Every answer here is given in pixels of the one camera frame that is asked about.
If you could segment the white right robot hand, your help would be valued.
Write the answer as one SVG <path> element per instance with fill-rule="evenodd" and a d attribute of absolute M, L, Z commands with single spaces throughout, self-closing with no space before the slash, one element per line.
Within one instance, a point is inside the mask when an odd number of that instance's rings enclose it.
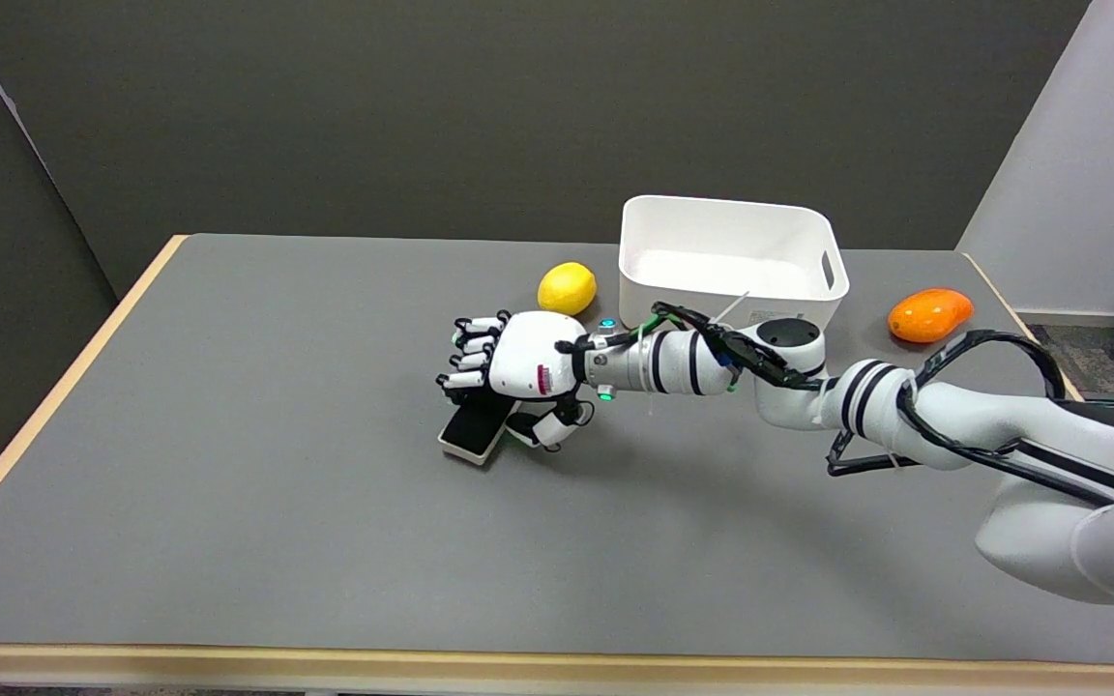
<path fill-rule="evenodd" d="M 584 336 L 579 321 L 551 311 L 456 318 L 451 370 L 437 375 L 436 384 L 455 405 L 488 392 L 516 402 L 547 402 L 547 413 L 514 413 L 505 428 L 527 447 L 557 452 L 585 423 L 573 352 Z"/>

